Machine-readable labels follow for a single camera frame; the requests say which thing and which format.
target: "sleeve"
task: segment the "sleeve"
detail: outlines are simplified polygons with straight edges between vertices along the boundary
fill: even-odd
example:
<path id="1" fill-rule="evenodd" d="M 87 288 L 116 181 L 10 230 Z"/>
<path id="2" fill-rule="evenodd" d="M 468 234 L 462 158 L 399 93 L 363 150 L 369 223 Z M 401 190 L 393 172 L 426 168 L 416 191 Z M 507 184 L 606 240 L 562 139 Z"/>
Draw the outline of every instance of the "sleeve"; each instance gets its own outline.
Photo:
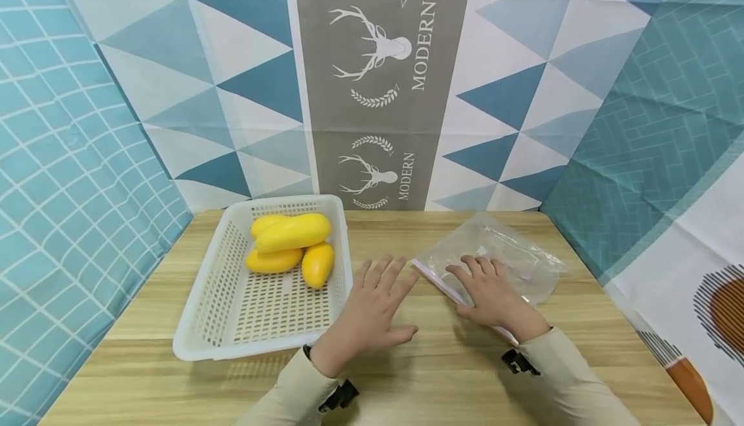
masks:
<path id="1" fill-rule="evenodd" d="M 560 329 L 520 344 L 519 351 L 541 373 L 548 395 L 573 425 L 640 426 Z"/>
<path id="2" fill-rule="evenodd" d="M 279 373 L 276 385 L 236 426 L 317 426 L 323 402 L 336 390 L 338 381 L 317 371 L 300 349 Z"/>

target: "hand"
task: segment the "hand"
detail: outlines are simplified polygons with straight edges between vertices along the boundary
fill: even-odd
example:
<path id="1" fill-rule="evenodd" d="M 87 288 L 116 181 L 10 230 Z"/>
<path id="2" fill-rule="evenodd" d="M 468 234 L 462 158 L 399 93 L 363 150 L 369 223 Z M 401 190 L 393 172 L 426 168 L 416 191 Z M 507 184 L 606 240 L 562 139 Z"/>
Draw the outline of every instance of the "hand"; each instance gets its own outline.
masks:
<path id="1" fill-rule="evenodd" d="M 367 260 L 354 276 L 344 309 L 310 350 L 310 361 L 323 376 L 337 378 L 359 354 L 409 342 L 418 331 L 415 325 L 391 327 L 393 315 L 419 278 L 412 272 L 395 285 L 406 259 L 400 257 L 390 265 L 392 260 L 392 255 L 385 255 L 369 273 L 372 260 Z"/>
<path id="2" fill-rule="evenodd" d="M 488 327 L 498 325 L 511 332 L 519 343 L 550 331 L 543 315 L 530 307 L 508 283 L 504 265 L 498 260 L 470 255 L 461 260 L 470 269 L 469 274 L 461 266 L 446 268 L 460 280 L 475 304 L 473 308 L 457 305 L 461 318 Z"/>

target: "mango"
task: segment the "mango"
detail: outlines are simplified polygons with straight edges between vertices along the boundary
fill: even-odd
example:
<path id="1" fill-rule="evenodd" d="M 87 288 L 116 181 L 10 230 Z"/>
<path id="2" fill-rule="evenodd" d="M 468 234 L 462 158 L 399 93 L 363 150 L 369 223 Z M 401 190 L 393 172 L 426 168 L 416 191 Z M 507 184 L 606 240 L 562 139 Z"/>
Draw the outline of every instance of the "mango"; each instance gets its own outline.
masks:
<path id="1" fill-rule="evenodd" d="M 302 259 L 303 250 L 281 250 L 264 254 L 256 249 L 245 257 L 245 268 L 254 273 L 277 274 L 293 269 Z"/>
<path id="2" fill-rule="evenodd" d="M 256 250 L 261 253 L 304 249 L 323 242 L 330 234 L 330 221 L 321 214 L 290 216 L 256 237 Z"/>
<path id="3" fill-rule="evenodd" d="M 251 225 L 251 237 L 254 239 L 265 231 L 269 226 L 277 224 L 279 221 L 287 219 L 289 216 L 284 215 L 266 215 L 260 216 L 253 220 Z"/>
<path id="4" fill-rule="evenodd" d="M 305 250 L 302 259 L 302 279 L 313 289 L 321 289 L 333 268 L 333 247 L 327 242 Z"/>

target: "white plastic basket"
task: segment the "white plastic basket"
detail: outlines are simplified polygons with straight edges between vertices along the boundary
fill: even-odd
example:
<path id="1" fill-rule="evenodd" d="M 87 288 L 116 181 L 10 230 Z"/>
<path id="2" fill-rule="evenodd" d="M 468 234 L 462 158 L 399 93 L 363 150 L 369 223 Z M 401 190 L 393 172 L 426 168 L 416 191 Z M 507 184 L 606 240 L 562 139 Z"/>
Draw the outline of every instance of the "white plastic basket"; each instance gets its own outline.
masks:
<path id="1" fill-rule="evenodd" d="M 245 268 L 245 256 L 253 248 L 250 229 L 254 219 L 307 212 L 321 212 L 331 224 L 328 242 L 335 258 L 322 289 L 310 289 L 299 269 L 257 274 Z M 293 196 L 231 205 L 222 215 L 196 275 L 173 336 L 173 352 L 184 361 L 224 360 L 315 342 L 337 319 L 351 285 L 341 199 Z"/>

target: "blue and white triangle pattern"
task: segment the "blue and white triangle pattern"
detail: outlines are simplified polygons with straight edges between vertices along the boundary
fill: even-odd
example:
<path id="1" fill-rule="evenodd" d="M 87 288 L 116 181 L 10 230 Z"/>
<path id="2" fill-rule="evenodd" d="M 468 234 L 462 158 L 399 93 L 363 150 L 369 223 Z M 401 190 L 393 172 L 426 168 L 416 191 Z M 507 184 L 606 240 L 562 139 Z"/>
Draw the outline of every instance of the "blue and white triangle pattern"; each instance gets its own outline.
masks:
<path id="1" fill-rule="evenodd" d="M 427 209 L 538 207 L 649 21 L 646 6 L 469 0 Z M 458 126 L 490 137 L 461 137 Z"/>
<path id="2" fill-rule="evenodd" d="M 288 0 L 73 2 L 191 210 L 312 193 Z"/>

